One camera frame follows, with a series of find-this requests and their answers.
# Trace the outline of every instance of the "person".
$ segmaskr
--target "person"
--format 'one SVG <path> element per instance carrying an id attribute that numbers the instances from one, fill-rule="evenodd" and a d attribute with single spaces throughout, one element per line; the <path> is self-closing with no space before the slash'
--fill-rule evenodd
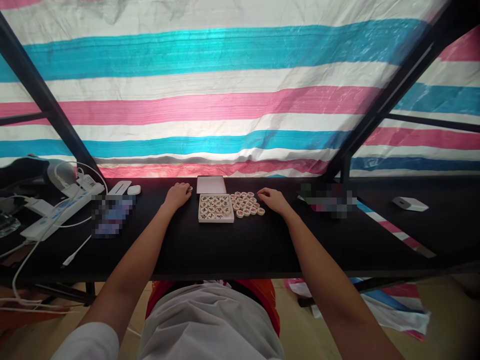
<path id="1" fill-rule="evenodd" d="M 132 313 L 157 264 L 169 222 L 192 195 L 187 191 L 189 186 L 182 182 L 169 189 L 152 221 L 120 260 L 53 360 L 117 358 Z M 263 188 L 257 195 L 285 220 L 303 277 L 342 358 L 403 359 L 345 273 L 282 193 Z M 138 358 L 284 359 L 273 326 L 275 316 L 268 312 L 269 302 L 259 301 L 261 292 L 230 282 L 236 283 L 206 282 L 163 289 L 148 311 Z"/>

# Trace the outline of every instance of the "white shirt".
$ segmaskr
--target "white shirt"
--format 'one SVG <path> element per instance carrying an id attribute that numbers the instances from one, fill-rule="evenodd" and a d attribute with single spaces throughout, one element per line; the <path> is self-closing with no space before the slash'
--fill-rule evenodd
<path id="1" fill-rule="evenodd" d="M 117 333 L 91 322 L 73 331 L 52 360 L 115 360 Z M 138 359 L 284 359 L 265 309 L 216 283 L 192 285 L 162 297 L 146 319 Z"/>

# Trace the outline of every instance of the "hand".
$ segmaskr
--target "hand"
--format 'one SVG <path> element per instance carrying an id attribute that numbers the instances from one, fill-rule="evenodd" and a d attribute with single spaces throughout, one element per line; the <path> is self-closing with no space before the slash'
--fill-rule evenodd
<path id="1" fill-rule="evenodd" d="M 290 204 L 285 200 L 282 193 L 275 189 L 264 187 L 257 192 L 258 197 L 274 212 L 279 213 L 283 217 L 294 210 Z"/>
<path id="2" fill-rule="evenodd" d="M 176 183 L 167 192 L 165 201 L 162 207 L 165 207 L 173 212 L 176 212 L 179 207 L 187 202 L 192 196 L 191 191 L 187 191 L 190 184 L 187 182 Z"/>

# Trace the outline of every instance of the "shirt sleeve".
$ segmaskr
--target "shirt sleeve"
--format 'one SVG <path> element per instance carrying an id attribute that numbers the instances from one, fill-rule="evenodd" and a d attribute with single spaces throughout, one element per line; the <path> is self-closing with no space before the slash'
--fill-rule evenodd
<path id="1" fill-rule="evenodd" d="M 116 360 L 119 347 L 115 330 L 103 322 L 89 322 L 68 335 L 51 360 Z"/>

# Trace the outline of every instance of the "white mouse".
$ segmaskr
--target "white mouse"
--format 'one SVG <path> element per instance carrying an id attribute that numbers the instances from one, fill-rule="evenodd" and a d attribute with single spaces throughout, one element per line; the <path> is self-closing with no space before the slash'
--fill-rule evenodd
<path id="1" fill-rule="evenodd" d="M 140 194 L 140 191 L 142 190 L 142 188 L 140 187 L 140 185 L 133 185 L 133 186 L 130 186 L 128 188 L 128 190 L 126 191 L 126 193 L 128 195 L 138 195 Z"/>

